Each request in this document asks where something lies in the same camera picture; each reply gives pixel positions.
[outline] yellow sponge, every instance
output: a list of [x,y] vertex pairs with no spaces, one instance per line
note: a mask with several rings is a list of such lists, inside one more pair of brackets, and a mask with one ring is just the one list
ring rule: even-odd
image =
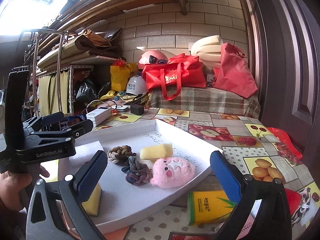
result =
[[173,155],[172,143],[163,143],[160,145],[144,147],[140,151],[140,159],[152,160],[167,158]]
[[89,200],[82,203],[82,207],[89,216],[98,216],[101,191],[101,186],[98,183]]

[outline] metal rail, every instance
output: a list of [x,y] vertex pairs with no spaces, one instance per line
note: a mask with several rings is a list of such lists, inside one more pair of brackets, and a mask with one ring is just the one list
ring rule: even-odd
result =
[[50,34],[60,35],[60,44],[59,44],[58,60],[57,60],[56,86],[57,86],[58,108],[59,108],[59,111],[62,112],[60,69],[61,69],[61,55],[62,55],[63,41],[66,36],[68,38],[69,35],[77,36],[77,34],[70,33],[68,31],[65,32],[65,31],[58,31],[58,30],[51,30],[51,29],[32,29],[32,30],[24,30],[23,32],[31,32],[31,35],[34,35],[35,33],[37,33],[34,56],[33,56],[33,65],[32,65],[33,104],[35,107],[36,117],[40,117],[40,112],[38,110],[37,96],[36,96],[36,66],[37,66],[37,56],[38,56],[38,50],[39,50],[39,42],[41,39],[41,33],[50,33]]

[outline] plaid blanket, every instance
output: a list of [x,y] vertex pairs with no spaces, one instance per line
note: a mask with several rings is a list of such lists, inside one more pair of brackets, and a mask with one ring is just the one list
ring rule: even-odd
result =
[[[176,87],[167,87],[168,96],[176,92]],[[166,101],[161,88],[152,90],[147,106],[181,109],[217,114],[241,115],[259,118],[260,105],[257,96],[242,98],[234,93],[215,88],[182,87],[181,93],[175,99]]]

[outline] tiled wall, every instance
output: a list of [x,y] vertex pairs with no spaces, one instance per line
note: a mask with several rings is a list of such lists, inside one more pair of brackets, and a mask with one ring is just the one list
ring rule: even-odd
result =
[[190,54],[188,43],[219,34],[225,42],[241,48],[247,56],[247,38],[239,0],[186,0],[188,14],[183,16],[177,2],[143,6],[126,11],[88,28],[123,30],[116,43],[127,62],[138,62],[148,49],[166,51],[168,57]]

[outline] knotted rope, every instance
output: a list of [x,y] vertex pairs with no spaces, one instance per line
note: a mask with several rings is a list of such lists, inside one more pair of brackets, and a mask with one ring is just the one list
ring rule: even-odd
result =
[[148,165],[140,163],[135,156],[129,157],[129,165],[121,169],[122,172],[128,172],[125,180],[132,185],[142,186],[150,182],[152,170]]
[[129,156],[136,155],[137,154],[133,153],[131,147],[128,145],[114,147],[107,153],[108,161],[118,165],[126,163]]

